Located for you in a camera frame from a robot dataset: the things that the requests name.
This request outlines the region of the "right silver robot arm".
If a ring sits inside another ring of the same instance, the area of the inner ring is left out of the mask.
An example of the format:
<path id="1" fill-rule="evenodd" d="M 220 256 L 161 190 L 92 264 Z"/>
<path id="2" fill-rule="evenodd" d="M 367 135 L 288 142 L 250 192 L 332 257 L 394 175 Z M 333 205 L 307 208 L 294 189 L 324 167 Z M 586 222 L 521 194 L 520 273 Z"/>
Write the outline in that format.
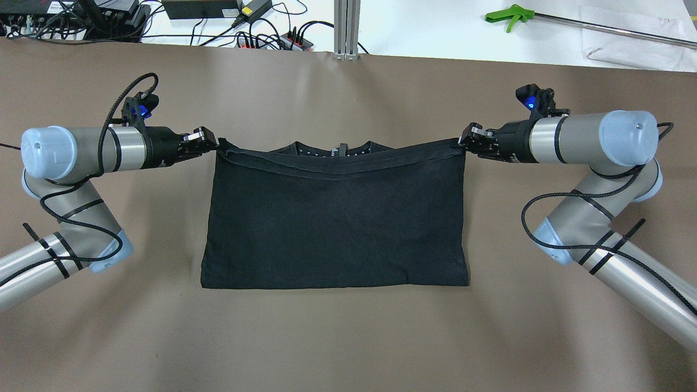
<path id="1" fill-rule="evenodd" d="M 531 199 L 521 211 L 528 237 L 561 265 L 577 263 L 648 320 L 695 353 L 695 287 L 610 224 L 631 203 L 652 198 L 664 177 L 655 157 L 672 128 L 646 111 L 570 115 L 533 112 L 485 129 L 472 122 L 458 145 L 505 163 L 580 164 L 590 173 L 571 191 Z"/>

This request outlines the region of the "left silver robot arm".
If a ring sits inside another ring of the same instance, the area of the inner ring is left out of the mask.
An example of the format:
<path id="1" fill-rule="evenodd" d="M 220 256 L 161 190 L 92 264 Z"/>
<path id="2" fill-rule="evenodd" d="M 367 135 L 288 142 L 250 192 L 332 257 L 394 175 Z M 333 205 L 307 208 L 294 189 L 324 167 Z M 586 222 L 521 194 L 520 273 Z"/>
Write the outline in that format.
<path id="1" fill-rule="evenodd" d="M 33 127 L 21 139 L 22 186 L 59 223 L 59 231 L 2 257 L 2 310 L 87 268 L 107 270 L 132 243 L 90 182 L 100 172 L 157 167 L 217 148 L 206 127 L 177 134 L 167 127 Z"/>

